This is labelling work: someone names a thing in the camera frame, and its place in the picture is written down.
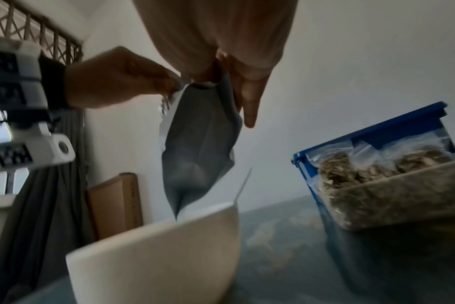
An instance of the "gray curtain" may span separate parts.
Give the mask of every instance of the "gray curtain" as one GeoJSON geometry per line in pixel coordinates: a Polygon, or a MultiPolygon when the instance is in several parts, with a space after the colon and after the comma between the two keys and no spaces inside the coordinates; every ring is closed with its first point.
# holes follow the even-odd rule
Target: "gray curtain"
{"type": "Polygon", "coordinates": [[[95,240],[85,202],[83,111],[66,113],[54,132],[69,137],[76,159],[31,172],[16,196],[0,238],[0,303],[67,275],[66,254],[95,240]]]}

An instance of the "blue tablecloth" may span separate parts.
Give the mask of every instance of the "blue tablecloth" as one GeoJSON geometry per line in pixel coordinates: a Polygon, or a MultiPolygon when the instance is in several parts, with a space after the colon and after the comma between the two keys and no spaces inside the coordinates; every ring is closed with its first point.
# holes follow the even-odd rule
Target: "blue tablecloth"
{"type": "MultiPolygon", "coordinates": [[[[223,304],[455,303],[455,219],[349,232],[305,197],[244,213],[240,225],[223,304]]],[[[75,300],[65,279],[22,303],[75,300]]]]}

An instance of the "container with blue lid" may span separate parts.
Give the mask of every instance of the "container with blue lid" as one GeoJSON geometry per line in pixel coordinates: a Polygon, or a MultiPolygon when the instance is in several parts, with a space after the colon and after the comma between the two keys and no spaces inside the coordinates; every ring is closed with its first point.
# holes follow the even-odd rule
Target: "container with blue lid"
{"type": "MultiPolygon", "coordinates": [[[[437,102],[396,118],[378,123],[371,127],[308,148],[296,153],[293,157],[292,163],[300,170],[301,175],[308,183],[318,175],[318,169],[310,164],[307,155],[312,154],[319,148],[348,141],[351,141],[353,145],[356,145],[356,143],[364,141],[380,150],[388,143],[395,142],[406,137],[421,135],[430,131],[436,131],[435,133],[438,136],[443,137],[444,141],[447,141],[446,149],[450,153],[455,153],[455,146],[449,137],[447,130],[444,128],[443,123],[441,122],[441,117],[446,115],[446,106],[447,104],[444,102],[437,102]]],[[[345,202],[343,204],[344,207],[347,206],[346,208],[350,205],[356,206],[359,203],[366,204],[366,198],[372,197],[373,202],[376,202],[376,204],[373,203],[372,206],[367,206],[365,208],[363,212],[366,213],[366,218],[382,216],[378,210],[383,210],[383,212],[385,212],[390,208],[388,204],[384,204],[382,198],[377,197],[379,192],[383,192],[383,189],[385,189],[383,195],[388,195],[386,194],[386,191],[388,191],[388,193],[391,191],[394,193],[393,195],[399,196],[396,197],[396,199],[399,200],[399,205],[402,205],[403,203],[406,204],[403,205],[402,208],[396,208],[396,212],[399,213],[399,215],[395,216],[395,220],[392,220],[391,216],[389,222],[383,222],[382,220],[366,221],[370,223],[365,225],[356,225],[352,219],[348,218],[349,215],[346,214],[349,212],[347,211],[351,210],[343,210],[344,207],[339,209],[337,206],[331,205],[332,202],[330,198],[333,197],[332,195],[319,193],[313,191],[311,186],[308,185],[308,187],[314,199],[326,205],[333,219],[341,227],[349,230],[359,230],[369,228],[371,226],[424,220],[433,217],[452,216],[453,211],[455,210],[455,188],[446,186],[439,189],[439,187],[436,187],[436,184],[432,185],[432,180],[436,176],[438,179],[446,176],[446,181],[449,181],[454,177],[453,174],[455,175],[455,161],[437,165],[432,168],[422,169],[416,172],[400,174],[380,181],[371,181],[365,184],[336,190],[337,195],[342,194],[343,197],[349,198],[349,202],[345,202]],[[409,205],[409,199],[404,199],[403,195],[408,196],[411,200],[415,197],[415,204],[409,205]],[[453,208],[447,208],[447,205],[443,205],[444,197],[446,197],[447,200],[446,204],[452,204],[454,206],[453,208]],[[437,198],[438,205],[433,205],[432,200],[434,198],[437,198]],[[420,208],[426,209],[426,214],[419,212],[420,208]]]]}

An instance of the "storage box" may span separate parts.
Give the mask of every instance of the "storage box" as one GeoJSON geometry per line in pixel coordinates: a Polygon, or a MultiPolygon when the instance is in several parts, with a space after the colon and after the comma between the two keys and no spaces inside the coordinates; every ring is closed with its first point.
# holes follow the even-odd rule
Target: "storage box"
{"type": "MultiPolygon", "coordinates": [[[[308,182],[318,174],[318,169],[309,163],[307,154],[321,147],[346,141],[351,141],[352,144],[355,145],[359,141],[364,141],[368,144],[371,144],[376,149],[380,149],[387,143],[397,141],[408,136],[420,135],[430,131],[436,131],[436,134],[438,136],[448,138],[447,149],[451,153],[455,153],[455,146],[441,122],[441,117],[446,115],[446,106],[447,104],[444,102],[438,102],[387,120],[385,122],[376,124],[374,126],[365,128],[363,130],[303,150],[294,155],[292,163],[300,170],[301,175],[306,180],[306,182],[308,182]]],[[[419,206],[411,206],[412,208],[410,206],[404,206],[405,209],[403,209],[402,212],[398,210],[398,219],[386,220],[386,217],[384,217],[383,220],[380,220],[380,212],[385,212],[385,210],[383,211],[382,208],[388,206],[386,206],[385,198],[376,197],[376,195],[378,195],[376,193],[383,193],[382,189],[386,189],[384,193],[388,195],[389,193],[392,193],[392,190],[395,188],[400,189],[399,193],[403,193],[404,195],[418,195],[421,193],[421,198],[419,198],[420,205],[426,204],[425,199],[428,196],[449,196],[451,195],[449,194],[449,191],[454,191],[452,195],[455,197],[455,190],[453,189],[443,189],[441,192],[436,192],[435,189],[429,189],[430,178],[434,178],[436,174],[439,174],[440,172],[445,174],[446,169],[454,170],[455,162],[450,162],[448,164],[443,164],[408,174],[397,175],[376,182],[369,182],[349,188],[332,190],[328,194],[324,193],[321,196],[317,195],[309,185],[308,187],[314,199],[325,204],[333,219],[341,227],[350,230],[359,230],[373,226],[389,225],[406,221],[415,221],[426,218],[452,215],[452,211],[450,212],[449,210],[444,210],[441,212],[436,208],[436,212],[426,212],[424,215],[416,215],[411,214],[411,212],[413,212],[413,210],[417,210],[419,206]],[[418,188],[416,191],[414,191],[414,189],[412,189],[412,187],[410,188],[409,186],[412,185],[411,181],[418,185],[423,184],[425,186],[422,187],[422,189],[418,188]],[[369,201],[370,203],[367,203],[367,205],[365,203],[365,206],[363,206],[364,209],[361,210],[362,208],[360,208],[359,205],[361,204],[360,200],[362,200],[360,198],[363,196],[369,196],[371,201],[369,201]],[[335,197],[348,198],[348,201],[335,201],[333,200],[335,197]]]]}
{"type": "Polygon", "coordinates": [[[87,191],[98,239],[104,239],[143,225],[138,177],[122,173],[87,191]]]}

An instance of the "gray packet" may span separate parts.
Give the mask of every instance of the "gray packet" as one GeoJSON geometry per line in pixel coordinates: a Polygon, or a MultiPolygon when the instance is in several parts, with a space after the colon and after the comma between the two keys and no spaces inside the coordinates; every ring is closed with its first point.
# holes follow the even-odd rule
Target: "gray packet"
{"type": "Polygon", "coordinates": [[[234,166],[233,146],[243,120],[226,72],[217,84],[186,84],[164,99],[162,109],[162,178],[166,198],[177,217],[234,166]]]}

